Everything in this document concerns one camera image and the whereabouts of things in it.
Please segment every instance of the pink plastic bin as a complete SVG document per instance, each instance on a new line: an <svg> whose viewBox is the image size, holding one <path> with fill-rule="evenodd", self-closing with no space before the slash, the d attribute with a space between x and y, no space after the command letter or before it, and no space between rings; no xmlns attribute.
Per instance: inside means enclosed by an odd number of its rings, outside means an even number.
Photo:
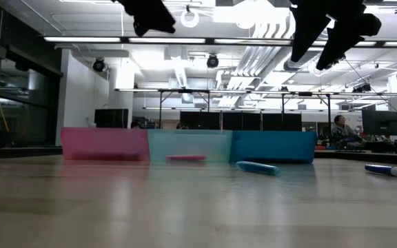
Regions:
<svg viewBox="0 0 397 248"><path fill-rule="evenodd" d="M63 127L63 157L70 160L149 161L147 130Z"/></svg>

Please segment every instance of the ceiling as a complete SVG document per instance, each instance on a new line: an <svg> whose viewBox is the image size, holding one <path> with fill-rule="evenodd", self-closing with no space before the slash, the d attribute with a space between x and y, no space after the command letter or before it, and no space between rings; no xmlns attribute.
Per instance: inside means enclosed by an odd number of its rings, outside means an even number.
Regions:
<svg viewBox="0 0 397 248"><path fill-rule="evenodd" d="M200 8L194 8L200 12L199 22L193 28L187 28L182 24L181 15L185 9L183 5L168 5L177 20L175 25L176 37L252 37L255 27L243 29L241 24L214 22L214 18L227 17L224 12L230 7L216 7L216 0L202 0ZM119 4L93 4L62 2L60 0L0 0L0 5L14 16L20 18L34 29L44 35L73 35L73 36L135 36L132 26L133 19L124 13ZM397 40L397 14L396 8L369 8L368 12L374 13L383 22L383 27L376 39L396 39ZM249 12L242 9L244 14L232 16L226 19L238 19L244 15L252 17L274 16L269 12ZM274 8L268 11L288 11L287 8ZM164 37L168 34L160 32L148 32L146 36ZM106 50L127 50L134 62L140 69L136 78L139 85L145 86L149 82L163 82L169 78L175 78L174 69L170 66L160 65L164 59L164 52L167 45L80 45L72 46L75 52L78 50L87 52L84 56L87 63L93 58L90 56L94 51ZM215 79L219 69L208 69L206 64L207 56L216 53L220 60L220 67L236 67L245 54L246 47L240 46L206 46L206 45L184 45L188 52L202 52L205 56L196 57L193 62L185 67L188 78L208 78ZM374 88L383 89L387 84L387 75L396 72L397 50L390 49L351 49L347 54L346 62L337 65L333 70L316 76L311 70L301 70L296 73L292 80L292 87L301 85L306 88L314 89L320 84L324 88L331 85L338 87L358 80L361 76L375 74L372 81ZM116 64L120 58L109 58L108 63Z"/></svg>

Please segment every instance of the computer monitor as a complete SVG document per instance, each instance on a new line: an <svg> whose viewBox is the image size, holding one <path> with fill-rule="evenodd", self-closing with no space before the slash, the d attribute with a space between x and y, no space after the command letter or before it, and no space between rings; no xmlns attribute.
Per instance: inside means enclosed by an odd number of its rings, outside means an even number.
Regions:
<svg viewBox="0 0 397 248"><path fill-rule="evenodd" d="M362 113L365 134L397 136L397 112L363 110Z"/></svg>

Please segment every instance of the marker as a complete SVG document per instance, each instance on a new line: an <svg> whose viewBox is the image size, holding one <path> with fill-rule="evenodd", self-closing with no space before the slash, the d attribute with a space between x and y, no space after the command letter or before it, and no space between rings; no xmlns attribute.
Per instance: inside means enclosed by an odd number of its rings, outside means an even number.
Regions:
<svg viewBox="0 0 397 248"><path fill-rule="evenodd" d="M384 165L366 165L365 170L376 174L397 177L397 167L384 166Z"/></svg>

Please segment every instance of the person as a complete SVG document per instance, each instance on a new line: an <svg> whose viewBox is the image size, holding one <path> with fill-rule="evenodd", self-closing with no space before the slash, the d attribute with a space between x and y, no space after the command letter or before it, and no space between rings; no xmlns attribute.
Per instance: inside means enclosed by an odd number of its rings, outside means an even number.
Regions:
<svg viewBox="0 0 397 248"><path fill-rule="evenodd" d="M133 121L133 122L131 122L131 128L132 128L132 129L140 129L141 126L139 125L138 122Z"/></svg>
<svg viewBox="0 0 397 248"><path fill-rule="evenodd" d="M335 116L332 124L332 135L337 141L346 143L362 142L363 139L347 124L345 124L345 117L342 115Z"/></svg>

